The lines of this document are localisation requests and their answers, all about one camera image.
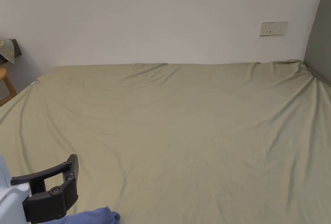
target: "wall socket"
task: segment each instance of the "wall socket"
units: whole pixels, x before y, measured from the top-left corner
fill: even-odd
[[[260,36],[286,34],[288,21],[264,22],[261,25]]]

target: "plaid cloth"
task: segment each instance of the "plaid cloth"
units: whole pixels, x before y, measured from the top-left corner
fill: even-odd
[[[11,40],[0,39],[0,54],[9,62],[14,63],[14,44]]]

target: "mattress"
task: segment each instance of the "mattress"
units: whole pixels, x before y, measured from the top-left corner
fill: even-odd
[[[299,61],[59,67],[0,108],[0,151],[12,176],[77,154],[69,213],[331,223],[330,116],[331,88]]]

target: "blue cloth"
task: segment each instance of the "blue cloth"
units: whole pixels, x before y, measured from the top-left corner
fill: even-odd
[[[119,224],[120,218],[119,213],[111,212],[108,207],[105,207],[67,215],[60,220],[48,221],[44,224]]]

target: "wooden chair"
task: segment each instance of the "wooden chair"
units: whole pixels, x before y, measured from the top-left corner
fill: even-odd
[[[9,96],[0,100],[0,107],[17,95],[16,90],[7,76],[7,70],[0,67],[0,81],[3,80],[9,90]]]

